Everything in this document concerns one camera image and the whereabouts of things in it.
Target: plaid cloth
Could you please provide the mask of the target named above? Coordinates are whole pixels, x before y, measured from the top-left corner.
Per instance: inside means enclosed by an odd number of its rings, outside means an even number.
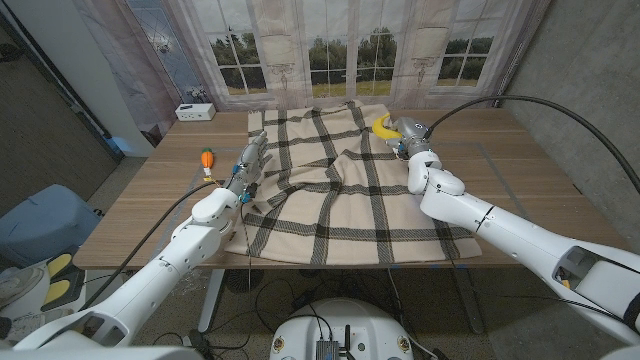
[[[226,251],[303,264],[392,264],[477,256],[460,227],[420,211],[407,189],[407,163],[371,130],[383,105],[352,101],[330,109],[249,114],[249,137],[267,131],[253,204]]]

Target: wooden table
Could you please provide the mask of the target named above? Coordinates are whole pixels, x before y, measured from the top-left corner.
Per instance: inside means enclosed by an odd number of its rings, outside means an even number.
[[[445,112],[397,110],[391,111],[391,114],[394,118],[411,116],[429,125]],[[176,199],[203,183],[200,170],[202,148],[213,149],[213,176],[225,179],[246,143],[246,113],[218,113],[208,122],[177,122],[75,255],[75,265],[83,269],[117,267]],[[464,110],[438,127],[432,138],[432,147],[440,156],[443,166],[464,181],[469,193],[553,232],[628,249],[620,235],[508,111]],[[191,207],[212,190],[207,188],[194,194],[183,207],[169,215],[128,268],[144,266],[162,249],[163,244],[166,245],[173,229],[189,216]],[[478,243],[482,248],[482,256],[456,260],[456,266],[518,266],[486,241],[478,238]],[[201,266],[247,268],[249,259],[221,249]],[[450,267],[451,263],[439,261],[393,265],[396,266]],[[311,266],[252,258],[252,267]]]

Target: white box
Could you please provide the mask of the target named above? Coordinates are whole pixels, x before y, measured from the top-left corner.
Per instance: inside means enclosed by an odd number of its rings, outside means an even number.
[[[213,119],[216,108],[213,104],[182,104],[176,109],[180,121],[204,121]]]

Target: gray wall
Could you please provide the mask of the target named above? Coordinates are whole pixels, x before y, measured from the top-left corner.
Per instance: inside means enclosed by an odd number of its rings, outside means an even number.
[[[22,24],[58,70],[113,135],[127,156],[149,156],[153,147],[140,134],[111,68],[72,0],[7,0]],[[6,14],[0,4],[0,11]]]
[[[639,39],[640,1],[554,1],[507,94],[538,96],[576,111],[640,172]],[[515,102],[504,107],[640,252],[640,195],[609,152],[553,110]]]

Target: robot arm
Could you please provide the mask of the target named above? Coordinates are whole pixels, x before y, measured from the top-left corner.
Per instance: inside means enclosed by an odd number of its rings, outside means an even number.
[[[264,163],[262,132],[240,155],[224,187],[199,201],[171,236],[167,247],[103,302],[44,325],[14,350],[65,346],[126,346],[176,283],[211,257],[231,229],[231,216],[255,194]]]
[[[477,233],[560,297],[618,317],[622,321],[571,305],[621,341],[640,344],[640,256],[555,234],[465,192],[422,140],[426,128],[409,118],[400,118],[396,128],[400,137],[387,143],[399,158],[409,158],[409,191],[424,194],[420,209],[426,215]]]

